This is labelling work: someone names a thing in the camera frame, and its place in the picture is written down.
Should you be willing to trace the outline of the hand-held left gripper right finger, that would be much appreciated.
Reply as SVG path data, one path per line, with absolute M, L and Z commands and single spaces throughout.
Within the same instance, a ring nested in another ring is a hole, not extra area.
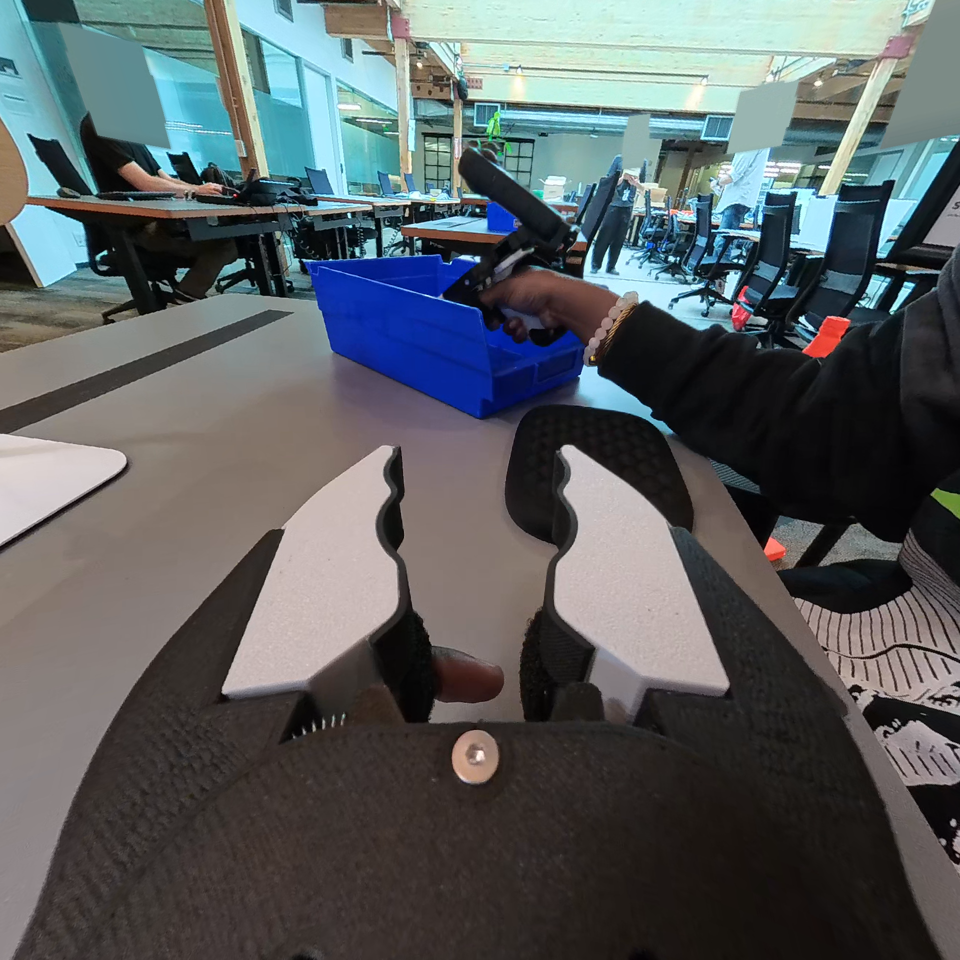
M 637 489 L 575 446 L 558 451 L 568 520 L 549 611 L 587 648 L 585 681 L 606 718 L 632 724 L 651 691 L 722 698 L 730 681 L 674 529 Z

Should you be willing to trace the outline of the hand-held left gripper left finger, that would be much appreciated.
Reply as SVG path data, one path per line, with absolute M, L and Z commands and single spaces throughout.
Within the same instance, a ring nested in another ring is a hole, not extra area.
M 350 706 L 383 682 L 375 643 L 406 611 L 402 498 L 402 450 L 379 446 L 286 521 L 224 697 L 299 692 Z

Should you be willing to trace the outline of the person's right forearm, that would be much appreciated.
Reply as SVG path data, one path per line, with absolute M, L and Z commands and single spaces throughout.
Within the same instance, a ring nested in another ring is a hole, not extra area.
M 648 304 L 608 338 L 599 374 L 690 450 L 758 486 L 781 515 L 852 519 L 900 542 L 959 464 L 958 274 L 818 359 L 693 329 Z

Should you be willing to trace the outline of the person's right hand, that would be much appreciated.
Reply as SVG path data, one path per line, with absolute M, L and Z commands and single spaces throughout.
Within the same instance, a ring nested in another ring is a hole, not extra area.
M 571 332 L 587 345 L 619 301 L 603 287 L 552 270 L 515 272 L 480 294 L 489 309 L 536 318 L 545 329 Z

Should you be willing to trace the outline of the person's left hand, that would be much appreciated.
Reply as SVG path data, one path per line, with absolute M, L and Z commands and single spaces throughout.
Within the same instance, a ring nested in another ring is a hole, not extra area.
M 493 701 L 503 690 L 501 667 L 465 652 L 434 646 L 431 664 L 439 702 L 481 704 Z

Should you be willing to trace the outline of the brown office desk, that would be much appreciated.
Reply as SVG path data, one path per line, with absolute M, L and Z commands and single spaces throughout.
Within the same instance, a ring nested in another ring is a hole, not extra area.
M 490 228 L 486 219 L 451 217 L 407 223 L 401 227 L 400 232 L 406 240 L 424 241 L 455 256 L 481 257 L 509 234 L 522 230 L 524 227 L 519 221 L 506 230 L 498 230 Z M 575 229 L 573 233 L 577 234 L 575 243 L 566 253 L 560 253 L 553 258 L 546 254 L 548 265 L 563 267 L 564 263 L 570 261 L 573 268 L 580 269 L 584 266 L 590 245 L 582 232 Z

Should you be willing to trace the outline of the black wrist rest pad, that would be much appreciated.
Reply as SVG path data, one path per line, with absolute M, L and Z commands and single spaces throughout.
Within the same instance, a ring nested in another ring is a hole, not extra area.
M 522 532 L 555 543 L 558 458 L 568 446 L 641 493 L 672 526 L 693 532 L 690 493 L 666 436 L 633 414 L 565 404 L 537 406 L 516 427 L 504 498 Z

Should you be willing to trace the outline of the black and white printed trousers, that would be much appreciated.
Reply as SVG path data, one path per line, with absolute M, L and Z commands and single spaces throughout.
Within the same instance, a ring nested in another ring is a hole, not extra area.
M 910 533 L 895 561 L 787 570 L 783 581 L 957 869 L 958 549 L 940 556 Z

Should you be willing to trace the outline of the sign board on white stand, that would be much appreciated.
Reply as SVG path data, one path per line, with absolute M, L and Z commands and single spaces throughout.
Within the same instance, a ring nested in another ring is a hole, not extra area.
M 1 436 L 1 546 L 22 538 L 128 467 L 123 452 L 44 438 Z

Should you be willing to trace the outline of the black office chair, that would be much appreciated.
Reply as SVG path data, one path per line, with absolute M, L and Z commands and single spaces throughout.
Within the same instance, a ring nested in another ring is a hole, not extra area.
M 812 344 L 827 318 L 850 318 L 867 292 L 882 244 L 899 217 L 887 210 L 894 179 L 844 184 L 836 195 L 816 196 L 791 232 L 795 191 L 768 193 L 759 230 L 717 229 L 698 214 L 685 270 L 701 285 L 674 296 L 730 310 L 730 322 L 768 350 L 798 351 Z

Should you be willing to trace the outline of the orange traffic cone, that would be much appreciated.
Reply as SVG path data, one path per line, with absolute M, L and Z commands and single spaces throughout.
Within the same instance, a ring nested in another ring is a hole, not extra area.
M 829 356 L 840 344 L 850 326 L 850 320 L 839 316 L 825 317 L 813 339 L 801 351 L 816 359 Z

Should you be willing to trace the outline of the long office desk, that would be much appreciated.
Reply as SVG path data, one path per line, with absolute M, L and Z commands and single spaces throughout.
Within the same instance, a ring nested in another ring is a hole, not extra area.
M 312 224 L 324 216 L 318 229 L 328 230 L 347 225 L 351 214 L 371 213 L 368 202 L 319 200 L 315 206 L 280 204 L 278 206 L 244 206 L 204 203 L 199 199 L 164 198 L 120 200 L 95 197 L 65 198 L 59 196 L 28 197 L 31 206 L 54 210 L 85 225 L 97 225 L 105 231 L 116 251 L 121 276 L 138 314 L 154 313 L 163 308 L 153 289 L 134 244 L 135 233 L 142 221 L 186 224 L 189 238 L 205 242 L 223 238 L 253 236 L 257 238 L 253 252 L 254 275 L 262 296 L 288 296 L 285 273 L 279 253 L 277 235 L 294 229 L 296 215 L 304 215 Z

